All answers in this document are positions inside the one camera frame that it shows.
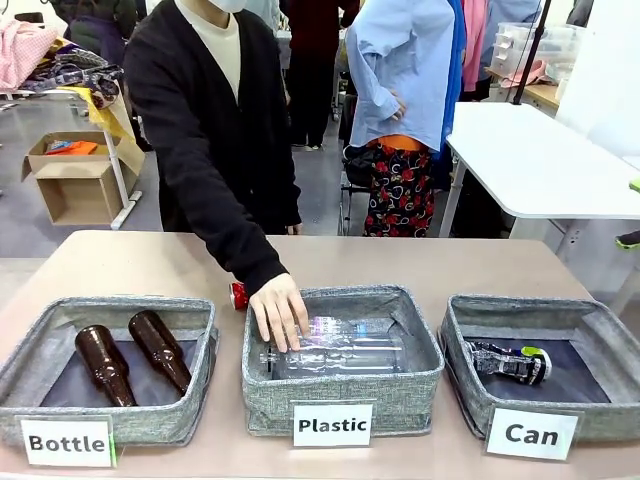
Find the person's right hand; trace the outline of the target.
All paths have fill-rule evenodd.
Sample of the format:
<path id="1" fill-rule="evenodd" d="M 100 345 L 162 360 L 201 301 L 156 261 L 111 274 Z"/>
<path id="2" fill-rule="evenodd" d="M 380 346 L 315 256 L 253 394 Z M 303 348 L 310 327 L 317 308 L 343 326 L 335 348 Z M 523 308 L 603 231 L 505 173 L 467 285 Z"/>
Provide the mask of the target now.
<path id="1" fill-rule="evenodd" d="M 300 349 L 300 336 L 309 334 L 309 316 L 294 279 L 287 273 L 266 282 L 249 298 L 260 335 L 282 353 Z"/>

